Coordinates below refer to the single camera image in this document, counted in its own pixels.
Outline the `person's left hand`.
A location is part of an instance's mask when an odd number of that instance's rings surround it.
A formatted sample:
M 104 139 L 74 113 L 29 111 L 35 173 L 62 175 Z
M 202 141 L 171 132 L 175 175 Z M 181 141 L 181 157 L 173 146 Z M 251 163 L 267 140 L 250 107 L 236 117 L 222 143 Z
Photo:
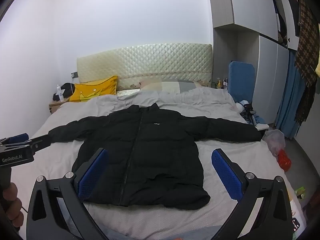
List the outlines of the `person's left hand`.
M 23 225 L 24 215 L 21 212 L 22 202 L 17 197 L 17 193 L 18 189 L 14 183 L 10 183 L 10 186 L 3 190 L 3 198 L 9 203 L 7 217 L 14 227 L 19 228 Z

